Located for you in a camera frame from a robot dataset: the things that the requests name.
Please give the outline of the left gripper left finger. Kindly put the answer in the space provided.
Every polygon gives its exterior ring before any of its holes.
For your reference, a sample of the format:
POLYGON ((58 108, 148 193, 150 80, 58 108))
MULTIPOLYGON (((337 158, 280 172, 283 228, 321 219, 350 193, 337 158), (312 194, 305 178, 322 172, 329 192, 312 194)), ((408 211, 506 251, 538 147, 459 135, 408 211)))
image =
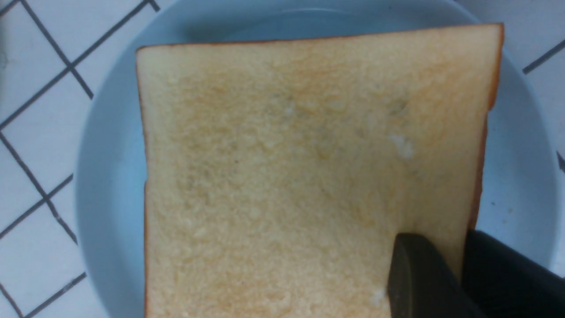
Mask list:
POLYGON ((388 274, 392 318, 484 318, 433 243, 399 233, 388 274))

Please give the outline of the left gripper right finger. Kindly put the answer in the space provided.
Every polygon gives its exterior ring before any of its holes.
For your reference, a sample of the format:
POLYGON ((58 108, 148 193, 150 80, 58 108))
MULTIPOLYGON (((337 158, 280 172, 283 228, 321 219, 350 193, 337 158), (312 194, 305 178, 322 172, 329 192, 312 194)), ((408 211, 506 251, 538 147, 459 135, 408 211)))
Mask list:
POLYGON ((564 279, 482 231, 467 234, 462 286, 489 318, 565 315, 564 279))

